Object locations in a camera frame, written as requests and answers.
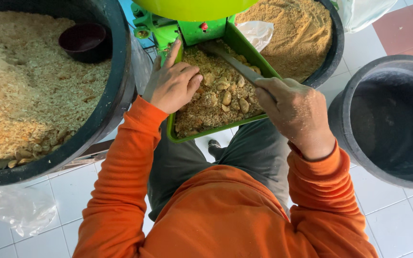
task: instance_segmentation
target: green tray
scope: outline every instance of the green tray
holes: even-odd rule
[[[230,19],[226,23],[226,31],[223,37],[223,41],[229,45],[235,52],[239,55],[243,55],[246,57],[247,61],[254,65],[259,67],[261,69],[261,73],[263,77],[266,78],[272,78],[272,77],[277,77],[281,79],[281,77],[278,75],[278,73],[269,65],[269,63],[264,59],[264,57],[259,54],[259,52],[251,45],[248,40],[243,36],[243,34],[237,29],[237,27],[234,25],[234,20]],[[245,120],[241,120],[238,122],[234,122],[231,124],[223,125],[220,127],[216,127],[195,135],[187,136],[186,138],[178,138],[175,132],[175,116],[176,113],[170,114],[167,120],[167,137],[170,139],[170,141],[174,143],[180,143],[184,142],[187,140],[192,140],[198,137],[202,137],[208,134],[212,134],[215,132],[220,132],[222,130],[226,130],[232,127],[236,127],[242,124],[247,124],[249,122],[253,122],[256,120],[260,120],[263,118],[267,118],[267,114],[261,114],[252,118],[247,118]]]

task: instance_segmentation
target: green machine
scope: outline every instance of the green machine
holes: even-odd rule
[[[151,34],[158,53],[163,61],[171,44],[177,39],[187,46],[206,40],[221,38],[237,54],[243,55],[247,61],[261,69],[263,77],[281,77],[269,65],[264,57],[248,42],[234,23],[235,14],[246,10],[257,0],[134,0],[131,5],[137,38],[148,38]],[[178,53],[177,62],[181,60],[183,51]],[[176,113],[170,114],[167,120],[167,136],[175,143],[191,140],[221,130],[246,124],[267,117],[260,114],[238,122],[230,123],[200,132],[185,138],[178,138],[175,131]]]
[[[164,57],[177,38],[190,46],[224,36],[226,23],[257,0],[135,0],[131,4],[135,16],[133,33],[148,38],[151,33],[158,52]]]

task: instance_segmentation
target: person's left hand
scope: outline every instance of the person's left hand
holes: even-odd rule
[[[143,99],[167,114],[176,112],[192,99],[203,79],[197,66],[185,62],[175,63],[181,41],[177,39],[161,67],[161,56],[157,56],[151,78]]]

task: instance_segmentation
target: finger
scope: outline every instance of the finger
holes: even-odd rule
[[[186,76],[187,78],[191,79],[200,71],[198,66],[188,66],[181,71],[181,75]]]
[[[275,118],[279,115],[280,111],[277,108],[277,104],[273,101],[267,91],[261,88],[256,88],[255,94],[259,104],[270,118]]]
[[[161,55],[157,55],[156,59],[154,60],[154,64],[152,65],[152,73],[157,72],[158,70],[160,70],[160,64],[162,62],[162,56]]]
[[[203,80],[203,76],[201,74],[197,74],[189,81],[187,84],[187,96],[189,96],[189,100],[192,98],[194,93],[200,87],[200,82]]]
[[[286,84],[284,84],[281,80],[278,78],[271,78],[271,79],[257,79],[255,80],[255,84],[258,87],[261,87],[263,89],[266,89],[272,95],[274,95],[277,100],[278,98],[284,98],[289,91],[290,87],[288,87]]]
[[[175,42],[172,44],[171,50],[163,63],[163,67],[170,68],[175,64],[176,56],[178,55],[179,48],[181,47],[181,41],[176,39]]]
[[[288,87],[290,87],[290,88],[299,87],[299,86],[305,86],[305,85],[302,85],[302,84],[300,84],[298,81],[296,81],[296,80],[294,80],[294,79],[291,79],[291,78],[283,79],[282,82],[283,82],[284,84],[286,84],[286,86],[288,86]]]
[[[173,67],[173,69],[175,69],[176,71],[181,72],[184,68],[189,67],[189,66],[190,66],[190,64],[188,64],[188,63],[179,62],[179,63],[176,63],[175,65],[173,65],[172,67]]]

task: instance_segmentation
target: gray pants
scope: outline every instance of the gray pants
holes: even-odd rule
[[[277,197],[286,212],[289,198],[288,163],[290,153],[284,138],[269,119],[239,127],[221,158],[206,161],[193,140],[172,143],[167,138],[167,123],[162,122],[162,139],[154,150],[148,182],[148,197],[155,221],[175,191],[189,178],[205,168],[218,165],[237,167],[265,185]]]

